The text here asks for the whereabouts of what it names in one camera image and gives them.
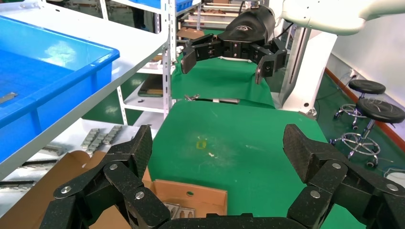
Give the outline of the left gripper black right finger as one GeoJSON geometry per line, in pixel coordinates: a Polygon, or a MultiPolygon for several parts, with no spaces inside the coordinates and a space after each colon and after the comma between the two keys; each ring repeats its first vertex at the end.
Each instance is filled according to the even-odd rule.
{"type": "Polygon", "coordinates": [[[333,146],[309,139],[295,124],[285,127],[283,150],[306,185],[288,209],[289,219],[319,229],[339,205],[368,229],[404,228],[401,185],[353,164],[333,146]]]}

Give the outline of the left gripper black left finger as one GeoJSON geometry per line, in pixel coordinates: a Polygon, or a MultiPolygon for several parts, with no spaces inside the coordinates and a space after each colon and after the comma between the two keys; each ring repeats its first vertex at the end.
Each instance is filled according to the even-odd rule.
{"type": "Polygon", "coordinates": [[[98,165],[54,191],[40,228],[87,229],[112,206],[133,229],[160,228],[171,216],[142,181],[151,153],[151,128],[142,125],[132,140],[112,146],[98,165]]]}

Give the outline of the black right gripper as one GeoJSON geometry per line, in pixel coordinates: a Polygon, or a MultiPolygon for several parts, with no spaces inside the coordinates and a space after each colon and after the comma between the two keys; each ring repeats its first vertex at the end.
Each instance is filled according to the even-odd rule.
{"type": "Polygon", "coordinates": [[[187,74],[198,61],[216,57],[246,59],[257,65],[255,83],[285,67],[287,50],[278,38],[271,41],[275,17],[266,6],[249,8],[237,16],[218,35],[209,33],[186,42],[181,59],[181,71],[187,74]]]}

